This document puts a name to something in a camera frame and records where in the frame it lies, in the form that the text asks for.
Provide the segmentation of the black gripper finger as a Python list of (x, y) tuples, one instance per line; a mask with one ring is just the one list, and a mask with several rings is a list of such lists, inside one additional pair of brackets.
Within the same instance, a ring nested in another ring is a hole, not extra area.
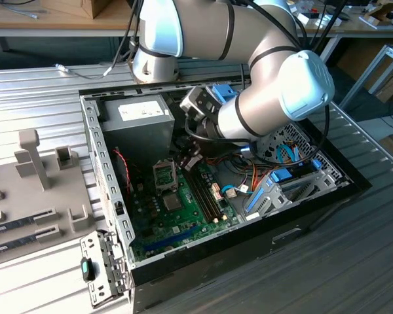
[(175, 161), (179, 168), (190, 171), (202, 159), (201, 147), (193, 139), (176, 139)]

